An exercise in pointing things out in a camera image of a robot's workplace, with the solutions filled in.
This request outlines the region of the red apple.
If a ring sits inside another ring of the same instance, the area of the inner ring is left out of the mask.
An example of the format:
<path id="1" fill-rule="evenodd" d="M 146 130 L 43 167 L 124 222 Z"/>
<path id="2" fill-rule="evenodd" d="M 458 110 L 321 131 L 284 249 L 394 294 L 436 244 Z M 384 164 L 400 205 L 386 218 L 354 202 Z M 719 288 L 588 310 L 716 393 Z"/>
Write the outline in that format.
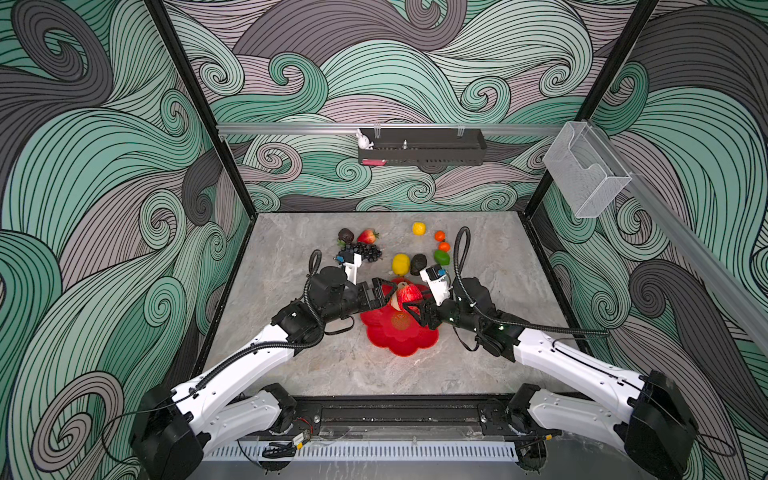
<path id="1" fill-rule="evenodd" d="M 410 303 L 414 298 L 418 297 L 419 291 L 422 291 L 419 285 L 406 284 L 405 286 L 400 286 L 396 293 L 398 304 Z"/>

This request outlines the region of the red flower-shaped fruit bowl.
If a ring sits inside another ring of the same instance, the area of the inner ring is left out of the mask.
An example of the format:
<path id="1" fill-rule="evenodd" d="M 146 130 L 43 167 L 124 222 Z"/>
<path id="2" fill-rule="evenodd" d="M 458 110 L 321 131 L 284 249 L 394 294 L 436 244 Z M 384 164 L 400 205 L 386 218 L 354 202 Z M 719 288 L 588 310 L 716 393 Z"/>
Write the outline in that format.
<path id="1" fill-rule="evenodd" d="M 437 330 L 420 326 L 410 315 L 391 304 L 361 313 L 360 320 L 374 346 L 388 349 L 399 357 L 409 357 L 420 349 L 432 348 L 440 337 Z"/>

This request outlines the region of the dark purple mangosteen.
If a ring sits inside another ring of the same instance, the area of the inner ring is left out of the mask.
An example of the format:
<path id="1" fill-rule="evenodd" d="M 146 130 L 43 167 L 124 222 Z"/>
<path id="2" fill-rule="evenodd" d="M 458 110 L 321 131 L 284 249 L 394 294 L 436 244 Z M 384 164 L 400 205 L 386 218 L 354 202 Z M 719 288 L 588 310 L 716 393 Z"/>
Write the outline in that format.
<path id="1" fill-rule="evenodd" d="M 338 237 L 338 241 L 341 244 L 351 244 L 355 240 L 355 234 L 351 230 L 349 230 L 347 228 L 342 228 L 338 232 L 337 237 Z"/>

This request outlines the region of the beige pear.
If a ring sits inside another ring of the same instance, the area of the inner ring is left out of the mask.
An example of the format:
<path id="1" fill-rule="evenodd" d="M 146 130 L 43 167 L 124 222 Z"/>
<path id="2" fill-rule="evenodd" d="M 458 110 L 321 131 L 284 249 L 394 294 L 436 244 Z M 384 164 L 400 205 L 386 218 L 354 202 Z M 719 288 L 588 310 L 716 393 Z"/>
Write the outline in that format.
<path id="1" fill-rule="evenodd" d="M 399 288 L 400 286 L 405 286 L 406 284 L 410 284 L 410 283 L 407 283 L 407 282 L 400 282 L 400 283 L 398 283 L 398 288 Z M 402 311 L 403 311 L 403 310 L 402 310 L 402 307 L 403 307 L 404 305 L 399 305 L 399 304 L 398 304 L 398 301 L 397 301 L 397 295 L 396 295 L 396 293 L 395 293 L 395 294 L 394 294 L 394 295 L 391 297 L 391 302 L 390 302 L 390 305 L 391 305 L 391 306 L 392 306 L 392 307 L 393 307 L 395 310 L 402 312 Z"/>

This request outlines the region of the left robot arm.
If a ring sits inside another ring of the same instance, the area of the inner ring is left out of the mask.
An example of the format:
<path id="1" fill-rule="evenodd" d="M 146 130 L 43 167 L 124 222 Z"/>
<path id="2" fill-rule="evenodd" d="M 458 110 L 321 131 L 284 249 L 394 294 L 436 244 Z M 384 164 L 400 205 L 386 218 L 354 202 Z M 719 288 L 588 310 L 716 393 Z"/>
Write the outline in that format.
<path id="1" fill-rule="evenodd" d="M 396 283 L 353 282 L 344 267 L 323 267 L 314 250 L 302 294 L 275 314 L 246 345 L 214 367 L 141 398 L 129 446 L 150 479 L 185 479 L 223 443 L 259 430 L 282 433 L 293 423 L 293 398 L 277 384 L 252 399 L 240 394 L 270 370 L 317 346 L 332 321 L 389 304 Z"/>

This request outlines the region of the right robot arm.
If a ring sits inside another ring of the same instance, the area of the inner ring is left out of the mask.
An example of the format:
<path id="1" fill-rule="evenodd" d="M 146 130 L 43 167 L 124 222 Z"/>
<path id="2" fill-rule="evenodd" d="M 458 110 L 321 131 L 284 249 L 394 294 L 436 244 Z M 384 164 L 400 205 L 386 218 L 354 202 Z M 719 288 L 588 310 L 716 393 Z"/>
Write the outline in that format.
<path id="1" fill-rule="evenodd" d="M 547 442 L 563 433 L 615 448 L 656 479 L 681 479 L 695 449 L 733 458 L 735 445 L 701 431 L 678 385 L 666 374 L 639 373 L 598 360 L 565 344 L 568 336 L 600 331 L 533 324 L 496 308 L 477 278 L 465 277 L 465 257 L 446 270 L 437 261 L 419 272 L 426 293 L 398 293 L 400 309 L 430 330 L 447 324 L 473 334 L 474 347 L 539 370 L 572 387 L 561 397 L 525 384 L 506 407 L 520 466 L 537 471 Z"/>

